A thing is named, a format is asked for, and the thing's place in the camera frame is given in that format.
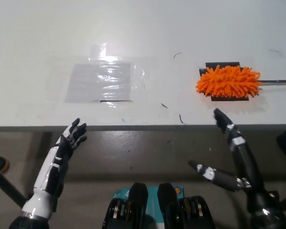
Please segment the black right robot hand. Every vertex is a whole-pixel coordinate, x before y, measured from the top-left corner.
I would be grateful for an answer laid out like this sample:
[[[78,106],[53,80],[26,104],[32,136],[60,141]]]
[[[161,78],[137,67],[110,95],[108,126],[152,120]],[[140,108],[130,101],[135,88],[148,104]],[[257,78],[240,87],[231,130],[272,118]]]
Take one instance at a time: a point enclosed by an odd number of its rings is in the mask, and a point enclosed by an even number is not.
[[[279,201],[265,189],[255,157],[238,127],[218,108],[214,109],[214,118],[227,140],[237,174],[206,166],[194,160],[188,161],[188,165],[216,186],[232,192],[244,191],[247,196],[247,209],[251,214],[259,211],[264,214],[281,211]]]

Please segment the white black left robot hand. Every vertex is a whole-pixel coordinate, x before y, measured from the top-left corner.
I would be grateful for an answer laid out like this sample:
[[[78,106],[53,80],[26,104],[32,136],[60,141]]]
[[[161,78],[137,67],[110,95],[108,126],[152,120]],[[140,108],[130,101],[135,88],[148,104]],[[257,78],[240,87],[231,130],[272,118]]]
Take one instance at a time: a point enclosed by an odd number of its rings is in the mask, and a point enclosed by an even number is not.
[[[34,184],[34,190],[41,190],[52,196],[59,196],[63,180],[68,170],[68,163],[74,151],[87,139],[86,123],[80,124],[80,119],[75,119],[60,135],[55,145],[41,166]]]

